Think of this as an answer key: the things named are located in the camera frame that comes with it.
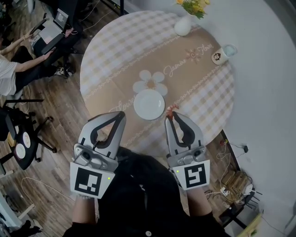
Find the shirt button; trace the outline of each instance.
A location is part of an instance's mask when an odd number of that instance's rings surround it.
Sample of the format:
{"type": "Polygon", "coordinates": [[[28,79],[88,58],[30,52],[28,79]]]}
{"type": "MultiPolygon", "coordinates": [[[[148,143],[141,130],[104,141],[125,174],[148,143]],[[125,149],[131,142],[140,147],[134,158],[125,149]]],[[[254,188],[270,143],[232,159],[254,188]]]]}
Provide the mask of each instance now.
{"type": "Polygon", "coordinates": [[[150,237],[150,236],[152,236],[152,233],[149,232],[149,231],[147,231],[147,232],[146,232],[146,236],[150,237]]]}

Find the laptop screen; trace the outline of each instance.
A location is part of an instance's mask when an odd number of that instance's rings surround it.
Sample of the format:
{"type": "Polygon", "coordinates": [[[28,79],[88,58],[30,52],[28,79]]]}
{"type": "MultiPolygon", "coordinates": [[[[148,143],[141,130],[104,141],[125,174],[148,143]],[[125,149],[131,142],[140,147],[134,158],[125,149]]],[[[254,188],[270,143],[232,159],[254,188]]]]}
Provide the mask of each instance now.
{"type": "Polygon", "coordinates": [[[56,17],[55,17],[55,22],[62,29],[62,31],[65,29],[68,17],[69,16],[65,12],[63,12],[61,9],[57,10],[57,14],[56,14],[56,17]]]}

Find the plate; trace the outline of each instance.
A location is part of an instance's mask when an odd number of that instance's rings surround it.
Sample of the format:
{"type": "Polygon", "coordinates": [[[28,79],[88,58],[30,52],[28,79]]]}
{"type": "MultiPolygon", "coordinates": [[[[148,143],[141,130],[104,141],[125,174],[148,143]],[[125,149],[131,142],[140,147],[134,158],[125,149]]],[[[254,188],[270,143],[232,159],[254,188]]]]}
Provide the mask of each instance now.
{"type": "Polygon", "coordinates": [[[15,152],[19,159],[24,159],[26,155],[26,150],[22,144],[17,144],[17,146],[15,147],[15,152]]]}
{"type": "Polygon", "coordinates": [[[142,90],[135,97],[134,108],[136,114],[142,119],[157,119],[165,110],[165,100],[161,94],[155,90],[142,90]]]}
{"type": "Polygon", "coordinates": [[[23,133],[23,141],[24,141],[26,148],[29,148],[31,146],[31,140],[30,140],[29,134],[27,132],[23,133]]]}

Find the round table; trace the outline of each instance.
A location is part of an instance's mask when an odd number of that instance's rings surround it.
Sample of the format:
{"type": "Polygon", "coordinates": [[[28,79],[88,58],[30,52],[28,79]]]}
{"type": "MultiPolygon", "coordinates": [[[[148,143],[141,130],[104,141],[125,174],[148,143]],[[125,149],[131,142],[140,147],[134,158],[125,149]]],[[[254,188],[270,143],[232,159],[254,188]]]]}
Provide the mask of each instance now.
{"type": "Polygon", "coordinates": [[[204,145],[223,129],[234,103],[229,63],[211,60],[220,45],[198,25],[185,37],[176,35],[178,19],[161,11],[122,16],[97,33],[82,60],[80,91],[90,115],[124,111],[121,146],[147,155],[168,153],[166,113],[153,121],[137,116],[133,101],[141,90],[160,92],[166,107],[178,105],[201,128],[204,145]]]}

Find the white wall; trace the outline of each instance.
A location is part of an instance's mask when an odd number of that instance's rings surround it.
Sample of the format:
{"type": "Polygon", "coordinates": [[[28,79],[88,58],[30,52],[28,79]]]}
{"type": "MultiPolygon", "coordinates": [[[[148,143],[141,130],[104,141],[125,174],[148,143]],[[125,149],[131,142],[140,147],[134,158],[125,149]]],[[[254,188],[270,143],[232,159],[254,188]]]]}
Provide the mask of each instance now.
{"type": "MultiPolygon", "coordinates": [[[[184,14],[174,0],[129,0],[142,10],[184,14]]],[[[212,0],[199,21],[220,44],[239,53],[230,62],[235,73],[235,103],[225,127],[229,140],[246,143],[241,168],[264,194],[265,218],[283,230],[296,200],[296,49],[273,10],[263,0],[212,0]]],[[[296,32],[292,20],[285,24],[296,32]]],[[[238,156],[241,150],[235,150],[238,156]]],[[[263,223],[258,236],[283,236],[263,223]]]]}

